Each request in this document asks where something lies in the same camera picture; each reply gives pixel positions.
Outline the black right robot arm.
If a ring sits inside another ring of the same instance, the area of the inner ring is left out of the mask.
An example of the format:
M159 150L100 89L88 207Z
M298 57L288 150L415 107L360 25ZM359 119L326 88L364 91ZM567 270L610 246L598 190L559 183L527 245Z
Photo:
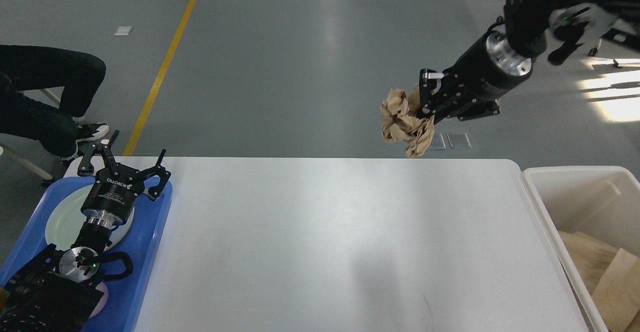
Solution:
M554 66L593 40L638 50L639 0L506 0L502 17L451 67L420 71L416 115L437 124L499 114L499 99L530 78L546 51L546 31L561 42L547 56Z

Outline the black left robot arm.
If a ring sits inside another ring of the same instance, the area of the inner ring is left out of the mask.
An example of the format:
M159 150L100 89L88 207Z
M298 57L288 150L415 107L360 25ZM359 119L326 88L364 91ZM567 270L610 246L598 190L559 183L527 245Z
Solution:
M77 176L45 191L1 268L7 298L3 332L131 332L153 270L173 193L171 173L157 161L140 170L118 162L110 138L87 145ZM55 208L89 187L71 213L71 243L46 239Z

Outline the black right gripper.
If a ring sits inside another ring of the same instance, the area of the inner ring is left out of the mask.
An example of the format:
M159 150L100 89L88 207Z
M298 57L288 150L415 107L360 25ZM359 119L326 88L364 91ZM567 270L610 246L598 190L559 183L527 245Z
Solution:
M418 118L471 120L499 114L499 99L523 84L535 60L518 54L506 35L486 32L443 72L422 68ZM439 107L439 95L445 104Z

